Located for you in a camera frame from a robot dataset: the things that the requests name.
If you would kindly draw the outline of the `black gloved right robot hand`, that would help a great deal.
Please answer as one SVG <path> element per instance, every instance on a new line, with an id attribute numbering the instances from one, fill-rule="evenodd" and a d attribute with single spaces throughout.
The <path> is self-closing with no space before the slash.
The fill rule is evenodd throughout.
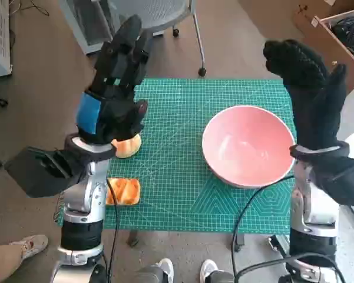
<path id="1" fill-rule="evenodd" d="M 346 66 L 329 71 L 318 53 L 295 40 L 266 41 L 263 55 L 267 70 L 283 80 L 289 93 L 297 144 L 309 150 L 338 146 Z"/>

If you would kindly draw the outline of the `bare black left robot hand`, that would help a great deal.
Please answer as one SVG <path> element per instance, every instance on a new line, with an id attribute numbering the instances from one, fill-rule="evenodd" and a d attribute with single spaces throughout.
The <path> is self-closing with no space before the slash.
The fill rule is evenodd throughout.
<path id="1" fill-rule="evenodd" d="M 112 41 L 103 43 L 94 78 L 77 110 L 78 134 L 85 142 L 103 145 L 128 140 L 142 130 L 148 102 L 135 101 L 135 87 L 145 77 L 152 40 L 152 32 L 142 28 L 138 15 L 132 15 Z"/>

